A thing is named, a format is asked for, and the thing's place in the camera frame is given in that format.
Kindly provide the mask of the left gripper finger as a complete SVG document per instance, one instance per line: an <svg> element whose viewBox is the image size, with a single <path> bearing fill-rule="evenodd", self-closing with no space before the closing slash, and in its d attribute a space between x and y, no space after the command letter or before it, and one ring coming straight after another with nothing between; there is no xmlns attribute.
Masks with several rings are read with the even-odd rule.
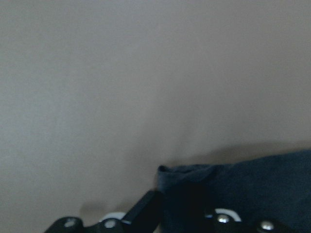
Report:
<svg viewBox="0 0 311 233"><path fill-rule="evenodd" d="M121 219L125 225L157 225L162 216L162 193L148 191Z"/></svg>

